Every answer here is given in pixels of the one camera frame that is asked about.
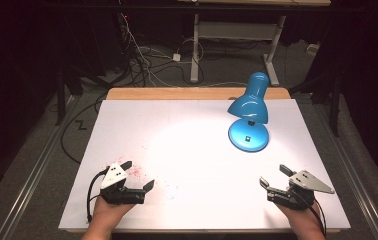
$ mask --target white desk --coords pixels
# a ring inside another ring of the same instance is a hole
[[[231,100],[106,100],[77,173],[59,228],[84,231],[89,183],[112,162],[133,161],[126,186],[155,179],[145,204],[120,232],[232,233],[290,231],[259,184],[285,189],[285,164],[332,186],[295,100],[267,100],[270,143],[258,153],[236,149],[227,130]],[[93,195],[99,192],[101,180]],[[329,231],[350,228],[336,194],[316,193]]]
[[[199,0],[197,4],[255,4],[255,5],[280,5],[280,6],[329,6],[330,0]],[[198,82],[199,65],[199,38],[222,39],[247,39],[247,40],[271,40],[268,54],[263,55],[264,65],[272,86],[279,86],[276,71],[273,66],[273,57],[279,43],[286,16],[280,16],[276,24],[231,23],[231,22],[206,22],[199,21],[199,14],[195,14],[193,53],[191,65],[191,82]]]

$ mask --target lamp base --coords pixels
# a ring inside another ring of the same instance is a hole
[[[241,150],[258,152],[269,142],[269,133],[261,123],[239,119],[230,126],[229,138]]]

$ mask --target gripper jaw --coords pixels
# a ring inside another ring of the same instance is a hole
[[[263,177],[260,177],[260,185],[267,191],[268,201],[293,210],[304,210],[314,204],[314,191],[335,193],[330,187],[305,170],[296,173],[285,165],[280,165],[280,171],[289,177],[287,191],[270,187],[270,184]]]

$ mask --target blue desk lamp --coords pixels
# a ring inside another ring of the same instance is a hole
[[[245,93],[230,105],[229,112],[241,119],[229,128],[230,141],[247,152],[263,149],[269,141],[269,133],[263,125],[268,123],[267,106],[264,103],[269,78],[262,72],[249,77]]]

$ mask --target lamp shade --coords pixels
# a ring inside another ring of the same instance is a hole
[[[269,84],[269,78],[262,72],[256,72],[249,77],[245,93],[236,99],[227,110],[239,118],[257,123],[268,123],[267,106],[264,95]]]

